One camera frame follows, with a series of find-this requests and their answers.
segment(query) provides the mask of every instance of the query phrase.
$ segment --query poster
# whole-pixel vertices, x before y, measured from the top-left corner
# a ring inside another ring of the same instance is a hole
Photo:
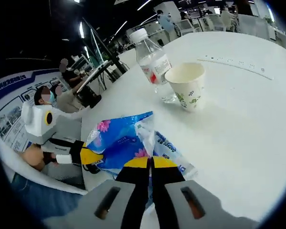
[[[31,145],[21,119],[23,102],[35,105],[34,95],[41,86],[51,88],[59,83],[62,91],[67,91],[60,75],[59,70],[54,69],[18,73],[0,79],[0,137],[14,151],[23,152]]]

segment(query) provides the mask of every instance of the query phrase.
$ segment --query desk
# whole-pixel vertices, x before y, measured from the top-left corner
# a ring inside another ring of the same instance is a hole
[[[275,28],[275,27],[273,27],[273,29],[274,29],[274,31],[276,31],[276,32],[278,32],[278,33],[280,33],[280,34],[286,36],[286,33],[285,33],[284,31],[281,31],[281,30],[279,30],[279,29],[277,29],[277,28]]]
[[[82,140],[101,120],[154,111],[155,129],[198,169],[195,181],[230,214],[262,221],[286,191],[286,50],[230,32],[189,33],[164,50],[172,66],[205,55],[233,57],[263,66],[274,79],[201,62],[207,103],[190,114],[179,103],[164,104],[135,65],[83,118]],[[88,190],[93,177],[84,173]]]
[[[148,36],[154,43],[158,44],[159,46],[161,46],[158,42],[159,40],[162,40],[164,45],[166,45],[167,43],[170,42],[170,40],[168,39],[168,36],[167,36],[164,29],[161,29],[161,30],[158,30],[157,32],[151,33]]]
[[[276,31],[274,27],[272,27],[271,25],[268,25],[268,31],[269,31],[269,38],[276,41]]]

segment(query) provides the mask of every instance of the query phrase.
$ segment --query paper cup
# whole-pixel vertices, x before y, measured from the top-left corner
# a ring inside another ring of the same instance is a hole
[[[201,107],[204,75],[204,67],[199,63],[182,63],[166,72],[166,80],[186,111],[194,112]]]

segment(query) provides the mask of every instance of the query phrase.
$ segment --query person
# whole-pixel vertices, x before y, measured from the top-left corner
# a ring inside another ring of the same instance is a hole
[[[213,12],[212,11],[210,11],[210,10],[206,10],[206,12],[205,12],[206,14],[213,14]]]
[[[53,87],[50,90],[47,86],[42,86],[38,88],[35,92],[35,105],[52,105],[65,113],[78,112],[80,109],[82,109],[82,105],[77,101],[75,94],[83,83],[84,81],[81,81],[71,90],[59,93],[60,95],[57,95],[57,93],[55,93],[55,91],[57,91],[57,86],[55,90]],[[44,101],[44,99],[42,98],[43,94],[48,94],[50,96],[50,99],[48,101]]]
[[[157,14],[158,22],[163,27],[166,35],[169,37],[170,42],[177,39],[177,33],[175,31],[174,24],[171,22],[171,18],[164,15],[162,10],[158,10]]]
[[[119,47],[118,47],[118,52],[121,54],[121,53],[123,53],[123,51],[124,51],[123,46],[119,45]]]
[[[66,70],[65,72],[61,73],[61,75],[71,88],[74,88],[82,81],[81,76],[76,75],[73,71]]]
[[[190,21],[190,23],[193,24],[192,19],[190,19],[185,12],[181,11],[181,12],[180,12],[180,16],[181,16],[181,20],[188,19],[188,20]]]
[[[221,19],[223,23],[226,25],[227,30],[234,30],[234,26],[232,25],[232,19],[235,18],[234,14],[229,12],[229,9],[224,6],[220,8],[221,10]]]
[[[250,3],[248,2],[248,0],[235,0],[234,5],[237,14],[253,16]]]
[[[55,154],[45,156],[39,145],[17,153],[0,138],[0,157],[12,190],[37,220],[66,215],[87,193],[41,173]]]

